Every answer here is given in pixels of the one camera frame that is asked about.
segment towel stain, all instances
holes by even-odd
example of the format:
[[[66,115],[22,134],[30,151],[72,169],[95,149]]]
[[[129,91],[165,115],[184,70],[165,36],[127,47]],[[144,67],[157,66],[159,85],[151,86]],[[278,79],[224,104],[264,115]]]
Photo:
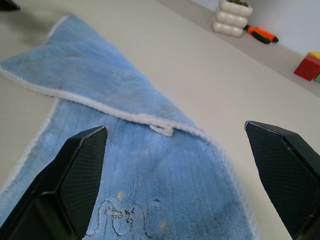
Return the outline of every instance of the towel stain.
[[[161,204],[161,201],[158,198],[156,198],[154,201],[151,202],[150,205],[153,206],[154,209],[157,211],[161,206],[160,204]]]
[[[168,223],[167,223],[167,221],[163,221],[162,223],[161,223],[161,229],[162,229],[162,231],[167,231],[167,228],[168,228]]]
[[[119,191],[118,194],[116,195],[116,198],[118,199],[119,202],[121,202],[122,196],[123,196],[122,191]]]

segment table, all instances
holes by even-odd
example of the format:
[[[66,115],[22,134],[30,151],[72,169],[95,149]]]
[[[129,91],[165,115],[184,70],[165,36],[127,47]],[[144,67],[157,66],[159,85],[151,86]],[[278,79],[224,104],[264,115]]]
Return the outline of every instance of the table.
[[[320,152],[317,83],[303,82],[290,68],[285,74],[271,69],[238,49],[235,40],[222,39],[161,0],[24,0],[19,4],[22,12],[0,14],[0,60],[41,44],[63,15],[78,15],[226,149],[263,239],[291,239],[260,182],[244,124],[254,120],[292,130]],[[243,44],[254,46],[255,41],[251,37]],[[272,63],[272,55],[266,56]],[[0,79],[1,184],[52,103],[51,97]]]

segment white ceramic object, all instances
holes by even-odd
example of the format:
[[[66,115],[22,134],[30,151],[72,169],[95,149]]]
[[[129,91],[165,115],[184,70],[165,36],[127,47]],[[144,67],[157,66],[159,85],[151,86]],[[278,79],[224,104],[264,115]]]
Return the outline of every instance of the white ceramic object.
[[[250,6],[242,6],[227,0],[219,0],[219,7],[215,10],[212,21],[212,29],[221,33],[239,38],[243,34],[243,28],[248,24],[248,17],[253,9]]]

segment blue towel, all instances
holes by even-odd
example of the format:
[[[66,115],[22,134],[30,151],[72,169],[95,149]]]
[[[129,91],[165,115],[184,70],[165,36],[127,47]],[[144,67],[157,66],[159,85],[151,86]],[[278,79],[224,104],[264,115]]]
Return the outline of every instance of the blue towel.
[[[0,225],[71,136],[109,135],[86,240],[256,240],[257,224],[224,151],[109,42],[75,16],[0,76],[55,97],[0,195]]]

